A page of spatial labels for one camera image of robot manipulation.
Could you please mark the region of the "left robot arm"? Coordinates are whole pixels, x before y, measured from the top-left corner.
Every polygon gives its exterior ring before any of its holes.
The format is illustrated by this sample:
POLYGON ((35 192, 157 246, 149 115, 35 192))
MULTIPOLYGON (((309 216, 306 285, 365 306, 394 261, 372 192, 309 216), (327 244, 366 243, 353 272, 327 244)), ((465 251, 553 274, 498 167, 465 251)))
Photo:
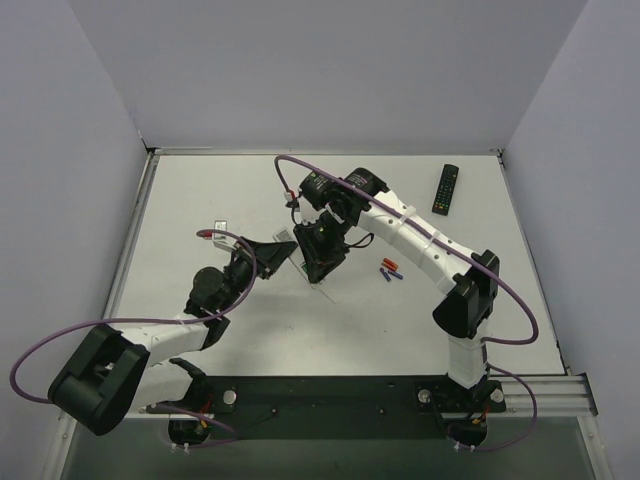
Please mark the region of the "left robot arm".
POLYGON ((298 248, 290 237, 238 237, 233 245, 216 245, 229 251, 229 263, 194 275, 185 319, 116 319, 93 326, 52 381, 48 400, 96 435, 112 431, 133 408, 164 401, 187 412, 199 408, 202 374, 182 354, 217 343, 230 324, 227 313, 298 248))

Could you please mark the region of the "white battery cover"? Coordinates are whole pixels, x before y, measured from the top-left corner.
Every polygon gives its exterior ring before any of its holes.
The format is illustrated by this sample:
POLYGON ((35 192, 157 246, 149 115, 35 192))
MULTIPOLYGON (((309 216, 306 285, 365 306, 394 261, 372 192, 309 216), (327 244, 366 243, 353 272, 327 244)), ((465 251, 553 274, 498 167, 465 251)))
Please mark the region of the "white battery cover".
POLYGON ((339 304, 342 300, 342 295, 335 289, 322 287, 320 291, 334 304, 339 304))

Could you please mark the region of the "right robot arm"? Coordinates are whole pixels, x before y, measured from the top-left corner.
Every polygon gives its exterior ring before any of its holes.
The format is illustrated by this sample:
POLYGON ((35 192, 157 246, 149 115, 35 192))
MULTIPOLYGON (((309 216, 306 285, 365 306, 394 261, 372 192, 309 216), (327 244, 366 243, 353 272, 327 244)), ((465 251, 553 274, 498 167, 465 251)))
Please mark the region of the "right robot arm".
POLYGON ((499 259, 489 250, 479 255, 437 231, 365 168, 355 169, 344 182, 349 186, 312 172, 299 186, 299 196, 319 213, 316 220, 293 229, 308 281, 323 282, 346 259, 350 229, 359 227, 385 241, 445 295, 433 318, 449 338, 447 376, 473 389, 488 372, 481 323, 492 312, 497 283, 439 244, 460 250, 494 274, 499 272, 499 259))

